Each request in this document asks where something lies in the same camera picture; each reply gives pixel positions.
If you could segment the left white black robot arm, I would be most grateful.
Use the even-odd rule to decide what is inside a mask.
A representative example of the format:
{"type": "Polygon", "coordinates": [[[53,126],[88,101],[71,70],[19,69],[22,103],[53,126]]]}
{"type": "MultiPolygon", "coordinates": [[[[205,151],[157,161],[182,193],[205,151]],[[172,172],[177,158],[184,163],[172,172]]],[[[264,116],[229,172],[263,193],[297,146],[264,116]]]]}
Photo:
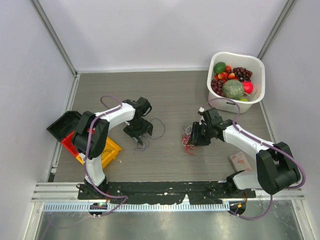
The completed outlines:
{"type": "Polygon", "coordinates": [[[72,145],[83,155],[84,183],[78,186],[81,194],[89,199],[100,200],[107,196],[108,181],[102,167],[102,154],[107,143],[109,130],[125,123],[123,129],[138,145],[143,146],[141,137],[152,136],[153,125],[144,117],[152,110],[150,102],[140,97],[126,99],[118,106],[103,112],[84,112],[74,129],[72,145]]]}

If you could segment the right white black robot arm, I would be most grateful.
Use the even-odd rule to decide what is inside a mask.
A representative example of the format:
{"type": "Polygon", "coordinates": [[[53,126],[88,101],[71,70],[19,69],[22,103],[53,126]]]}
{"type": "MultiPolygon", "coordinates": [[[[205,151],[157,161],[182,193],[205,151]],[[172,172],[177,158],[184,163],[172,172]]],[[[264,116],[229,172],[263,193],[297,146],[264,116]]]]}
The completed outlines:
{"type": "Polygon", "coordinates": [[[239,170],[227,177],[225,190],[230,197],[236,198],[246,189],[262,189],[274,195],[302,181],[301,172],[286,143],[265,141],[233,120],[223,120],[216,108],[205,110],[201,107],[198,114],[201,119],[192,124],[189,145],[208,146],[212,139],[219,139],[255,160],[256,170],[239,170]]]}

